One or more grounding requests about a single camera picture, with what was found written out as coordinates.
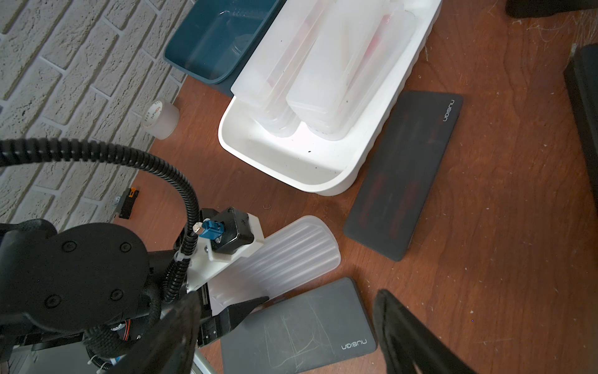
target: teal plastic bin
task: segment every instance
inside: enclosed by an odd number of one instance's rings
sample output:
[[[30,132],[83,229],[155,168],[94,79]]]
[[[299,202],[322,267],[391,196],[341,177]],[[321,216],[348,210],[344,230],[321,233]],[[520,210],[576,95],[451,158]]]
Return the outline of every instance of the teal plastic bin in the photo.
[[[286,0],[197,0],[164,59],[233,97],[230,87]]]

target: black case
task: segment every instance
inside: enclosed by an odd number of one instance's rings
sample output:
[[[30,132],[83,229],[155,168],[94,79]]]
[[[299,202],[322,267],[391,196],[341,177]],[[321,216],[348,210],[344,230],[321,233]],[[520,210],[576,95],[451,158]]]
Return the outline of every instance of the black case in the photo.
[[[463,97],[402,93],[343,232],[391,260],[403,258],[443,159]]]
[[[565,69],[565,83],[598,209],[598,44],[575,53]]]

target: brick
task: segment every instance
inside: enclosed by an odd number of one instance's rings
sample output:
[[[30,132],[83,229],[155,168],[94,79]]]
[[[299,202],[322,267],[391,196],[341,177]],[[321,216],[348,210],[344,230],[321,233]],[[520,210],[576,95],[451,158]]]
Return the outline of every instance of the brick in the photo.
[[[42,121],[37,121],[29,131],[27,131],[26,138],[58,138],[61,131],[54,126],[51,126]]]
[[[176,99],[176,94],[179,91],[179,86],[176,85],[172,80],[167,79],[164,81],[160,92],[158,92],[158,97],[165,98],[169,102],[174,102]]]
[[[97,166],[96,172],[93,174],[89,186],[85,190],[83,197],[91,200],[101,201],[110,186],[112,179],[118,169],[117,165],[101,163]]]
[[[35,185],[39,187],[49,188],[50,190],[58,190],[66,174],[73,165],[72,162],[46,162],[42,165],[39,175],[35,181]]]
[[[152,61],[148,56],[143,53],[137,54],[127,74],[123,77],[123,83],[118,87],[112,102],[108,105],[106,110],[108,114],[92,133],[94,139],[105,142],[112,139],[143,84],[151,64]]]
[[[127,166],[120,166],[118,168],[116,177],[110,186],[110,189],[103,198],[103,204],[98,208],[98,212],[94,217],[96,222],[112,222],[114,219],[113,205],[114,198],[121,196],[125,189],[131,186],[133,177],[137,174],[137,170],[128,168]]]
[[[93,214],[96,212],[97,205],[90,204],[87,202],[80,202],[75,208],[75,211],[71,213],[68,223],[65,226],[65,230],[71,227],[79,226],[91,222]]]
[[[153,142],[154,137],[143,129],[140,129],[137,135],[135,135],[135,140],[133,140],[131,147],[137,148],[138,150],[147,151],[150,149],[150,146]]]
[[[170,34],[172,26],[174,26],[185,0],[170,0],[162,10],[160,17],[150,30],[147,38],[144,41],[144,50],[153,58],[158,57],[166,37]]]
[[[19,91],[13,95],[13,101],[0,114],[0,139],[25,135],[59,78],[60,73],[45,63],[34,63]]]
[[[45,219],[52,222],[57,230],[60,230],[66,223],[71,212],[75,209],[81,192],[87,186],[96,164],[87,162],[76,162],[71,172],[63,183],[60,196],[54,199]]]
[[[81,105],[79,105],[79,111],[65,130],[63,137],[68,139],[87,139],[107,102],[108,100],[102,95],[89,90],[83,98]]]
[[[22,196],[39,170],[39,164],[10,166],[0,177],[0,222],[9,222]]]
[[[49,193],[39,191],[27,192],[17,211],[14,213],[11,223],[21,223],[43,217],[53,199],[54,195]]]
[[[169,67],[170,65],[163,60],[158,60],[152,66],[143,87],[141,87],[137,98],[133,102],[132,111],[139,115],[145,115],[144,110],[157,97],[158,90],[164,83],[164,79],[166,79]]]
[[[0,48],[0,99],[7,100],[70,0],[31,0]]]
[[[127,24],[129,16],[139,0],[114,0],[106,9],[106,19],[119,29]]]
[[[132,63],[139,45],[154,22],[155,13],[149,5],[142,2],[131,18],[124,35],[118,39],[108,61],[97,76],[94,87],[112,96],[118,82]]]
[[[27,0],[0,0],[0,34],[6,34]]]
[[[42,56],[66,69],[75,57],[108,0],[77,0],[66,11],[64,22],[42,49]]]
[[[149,0],[150,3],[154,4],[154,6],[158,9],[162,9],[162,6],[166,2],[166,0]]]
[[[114,144],[126,145],[127,147],[130,146],[140,126],[141,118],[129,113],[116,131],[112,142]]]
[[[48,100],[42,113],[44,117],[60,124],[68,123],[116,37],[117,34],[104,23],[93,28],[89,42],[77,54],[69,74]]]
[[[180,71],[179,69],[173,67],[170,69],[170,76],[176,79],[177,82],[182,83],[185,79],[186,74]]]

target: tape roll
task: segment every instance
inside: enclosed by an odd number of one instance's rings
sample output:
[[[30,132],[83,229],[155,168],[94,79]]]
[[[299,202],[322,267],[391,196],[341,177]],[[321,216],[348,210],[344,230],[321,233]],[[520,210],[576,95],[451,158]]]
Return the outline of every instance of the tape roll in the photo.
[[[164,98],[157,98],[145,110],[141,123],[143,130],[162,140],[176,129],[179,122],[179,110]]]

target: white plastic tray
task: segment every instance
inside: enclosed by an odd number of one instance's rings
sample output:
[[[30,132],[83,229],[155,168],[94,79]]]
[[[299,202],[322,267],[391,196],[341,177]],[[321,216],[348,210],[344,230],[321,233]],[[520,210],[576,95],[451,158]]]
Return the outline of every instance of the white plastic tray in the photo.
[[[271,135],[235,98],[220,121],[222,147],[251,166],[299,190],[333,196],[349,188],[363,165],[390,110],[405,86],[440,12],[441,0],[405,0],[416,17],[415,31],[395,66],[347,136],[328,141],[301,123],[288,138]]]

